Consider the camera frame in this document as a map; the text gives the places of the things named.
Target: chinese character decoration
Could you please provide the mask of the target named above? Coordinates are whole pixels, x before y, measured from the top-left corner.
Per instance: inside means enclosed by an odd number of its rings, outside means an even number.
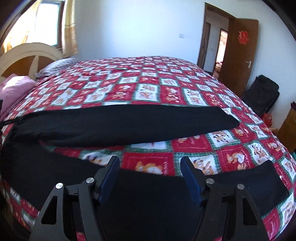
[[[247,31],[239,31],[239,43],[243,45],[247,45],[247,43],[250,41],[248,38],[248,32]]]

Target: bedspread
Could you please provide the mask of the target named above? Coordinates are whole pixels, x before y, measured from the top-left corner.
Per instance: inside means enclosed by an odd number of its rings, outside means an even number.
[[[188,156],[206,175],[253,168],[271,160],[290,196],[262,218],[270,239],[286,227],[295,211],[294,158],[246,104],[190,62],[161,56],[81,61],[53,76],[39,79],[32,92],[6,119],[42,110],[111,104],[219,106],[239,120],[240,126],[155,143],[110,148],[47,148],[98,165],[106,165],[110,157],[116,155],[121,168],[172,176],[181,175],[179,162],[183,156]],[[2,141],[11,127],[4,127]],[[2,186],[14,217],[25,228],[32,229],[38,210],[5,180]]]

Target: silver screw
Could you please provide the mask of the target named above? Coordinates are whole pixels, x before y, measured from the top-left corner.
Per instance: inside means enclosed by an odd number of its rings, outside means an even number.
[[[56,184],[56,188],[57,189],[60,189],[60,188],[62,188],[63,187],[63,184],[62,183],[58,183],[58,184]]]
[[[87,183],[93,183],[94,182],[94,178],[92,177],[89,177],[87,180],[86,180]]]
[[[237,184],[237,188],[240,189],[240,190],[243,190],[243,189],[244,189],[244,185],[242,185],[242,184]]]
[[[207,182],[207,184],[214,184],[215,183],[214,179],[211,179],[211,178],[208,178],[206,180],[206,182]]]

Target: black suitcase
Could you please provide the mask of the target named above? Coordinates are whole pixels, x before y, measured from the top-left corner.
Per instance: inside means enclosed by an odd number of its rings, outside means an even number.
[[[279,86],[271,79],[260,75],[243,94],[245,102],[258,116],[268,113],[279,97]]]

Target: headboard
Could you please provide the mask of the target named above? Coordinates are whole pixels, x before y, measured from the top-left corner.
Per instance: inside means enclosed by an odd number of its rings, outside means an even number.
[[[56,48],[43,43],[18,45],[0,57],[0,83],[11,74],[28,75],[36,80],[34,74],[50,63],[63,58]]]

